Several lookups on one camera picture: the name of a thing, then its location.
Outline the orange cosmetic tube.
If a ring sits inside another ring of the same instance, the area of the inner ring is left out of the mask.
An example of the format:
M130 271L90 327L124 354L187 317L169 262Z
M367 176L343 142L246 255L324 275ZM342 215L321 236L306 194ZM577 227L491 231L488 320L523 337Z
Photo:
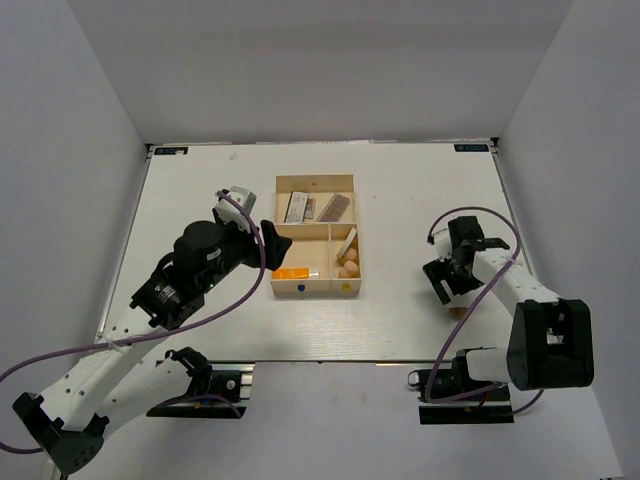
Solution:
M273 280L307 280L319 279L320 271L317 268L280 268L272 273Z

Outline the glitter eyeshadow palette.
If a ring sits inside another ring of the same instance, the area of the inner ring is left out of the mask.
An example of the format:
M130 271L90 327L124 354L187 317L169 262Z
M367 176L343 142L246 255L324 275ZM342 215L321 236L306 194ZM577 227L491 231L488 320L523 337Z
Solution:
M315 219L316 199L309 197L304 210L304 220L313 221Z

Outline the beige makeup sponge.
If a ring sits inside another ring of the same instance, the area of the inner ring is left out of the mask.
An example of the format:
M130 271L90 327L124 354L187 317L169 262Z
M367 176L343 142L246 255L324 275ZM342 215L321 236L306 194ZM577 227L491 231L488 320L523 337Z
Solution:
M346 264L347 262L352 262L356 264L358 262L358 252L354 248L349 248L342 257L342 262Z
M338 271L339 278L356 278L359 276L359 266L352 260L347 260Z

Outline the round cream powder puff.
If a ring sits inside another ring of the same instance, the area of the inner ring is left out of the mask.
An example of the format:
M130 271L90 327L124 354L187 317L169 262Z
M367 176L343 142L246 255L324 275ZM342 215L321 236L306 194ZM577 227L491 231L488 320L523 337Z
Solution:
M345 253L351 248L351 245L356 235L357 235L357 229L355 227L352 227L348 235L346 236L346 239L344 240L343 244L341 245L340 249L336 253L336 258L338 260L342 259Z

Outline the white bottle with cork cap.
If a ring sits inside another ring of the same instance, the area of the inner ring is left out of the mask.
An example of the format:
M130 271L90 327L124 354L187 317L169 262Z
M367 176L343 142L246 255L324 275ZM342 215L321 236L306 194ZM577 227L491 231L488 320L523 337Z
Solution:
M448 305L450 315L456 320L462 320L468 313L470 303L468 301L452 300Z

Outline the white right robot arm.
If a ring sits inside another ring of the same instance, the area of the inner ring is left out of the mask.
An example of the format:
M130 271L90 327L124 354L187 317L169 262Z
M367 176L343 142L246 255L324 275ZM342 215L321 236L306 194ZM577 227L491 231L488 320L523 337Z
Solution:
M439 301L475 292L467 311L493 294L511 314L506 347L459 351L443 379L440 363L452 340L441 347L427 377L427 403L472 399L507 384L520 391L582 388L594 380L591 312L582 300L567 300L536 280L518 261L520 241L509 245L485 235L476 208L450 210L443 229L430 227L427 241L436 259L422 268Z

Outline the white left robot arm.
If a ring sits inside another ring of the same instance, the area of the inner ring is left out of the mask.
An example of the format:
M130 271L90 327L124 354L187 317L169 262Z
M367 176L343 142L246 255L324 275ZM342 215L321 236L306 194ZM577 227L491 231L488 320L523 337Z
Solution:
M205 296L241 265L260 273L279 268L291 239L263 220L243 230L235 222L196 221L175 241L150 277L134 293L131 314L60 380L40 393L22 393L12 409L64 476L92 461L106 439L138 416L175 404L224 404L236 417L239 390L225 391L223 375L192 347L169 349L141 378L125 377L171 334L188 329L187 319Z

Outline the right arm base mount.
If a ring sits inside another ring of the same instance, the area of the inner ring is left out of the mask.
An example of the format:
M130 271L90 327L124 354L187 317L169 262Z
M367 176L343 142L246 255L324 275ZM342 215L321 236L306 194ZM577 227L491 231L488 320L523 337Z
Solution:
M509 389L489 390L489 382L476 382L463 376L460 367L440 368L435 375L430 397L427 381L431 369L411 371L410 390L418 393L419 422L433 425L493 425L514 422Z

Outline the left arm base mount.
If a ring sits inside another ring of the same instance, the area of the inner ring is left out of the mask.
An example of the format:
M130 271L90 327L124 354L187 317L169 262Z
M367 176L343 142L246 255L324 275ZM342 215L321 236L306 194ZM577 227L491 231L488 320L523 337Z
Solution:
M204 380L191 383L183 402L165 401L146 416L182 419L241 419L253 385L254 364L211 364Z

